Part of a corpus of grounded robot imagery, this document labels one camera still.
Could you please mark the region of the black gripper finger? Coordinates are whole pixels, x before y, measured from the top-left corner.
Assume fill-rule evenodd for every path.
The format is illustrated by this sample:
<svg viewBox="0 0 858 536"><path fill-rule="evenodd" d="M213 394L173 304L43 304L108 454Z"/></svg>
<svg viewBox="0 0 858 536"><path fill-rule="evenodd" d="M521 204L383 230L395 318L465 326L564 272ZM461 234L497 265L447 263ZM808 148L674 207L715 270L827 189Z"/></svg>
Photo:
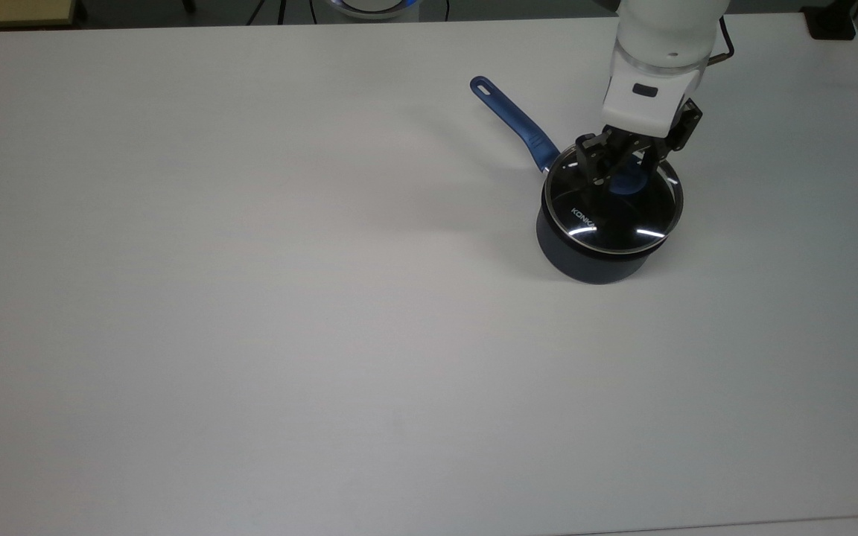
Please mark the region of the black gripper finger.
<svg viewBox="0 0 858 536"><path fill-rule="evenodd" d="M704 113L693 99L688 98L678 109L676 120L668 134L664 137L651 137L649 146L643 152L643 171L647 176L654 176L672 152L678 152L687 146L702 115Z"/></svg>
<svg viewBox="0 0 858 536"><path fill-rule="evenodd" d="M593 185L610 190L613 178L624 166L624 131L605 128L585 133L574 142L578 170Z"/></svg>

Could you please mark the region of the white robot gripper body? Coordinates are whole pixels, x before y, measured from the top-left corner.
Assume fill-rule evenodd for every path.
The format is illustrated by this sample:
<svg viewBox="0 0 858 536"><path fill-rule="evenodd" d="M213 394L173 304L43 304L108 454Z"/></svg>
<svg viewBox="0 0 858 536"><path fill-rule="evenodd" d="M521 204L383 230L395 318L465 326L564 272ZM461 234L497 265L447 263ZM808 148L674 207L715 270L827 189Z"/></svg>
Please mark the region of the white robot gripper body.
<svg viewBox="0 0 858 536"><path fill-rule="evenodd" d="M667 137L678 109L700 85L699 70L651 74L627 63L613 63L600 120L634 135Z"/></svg>

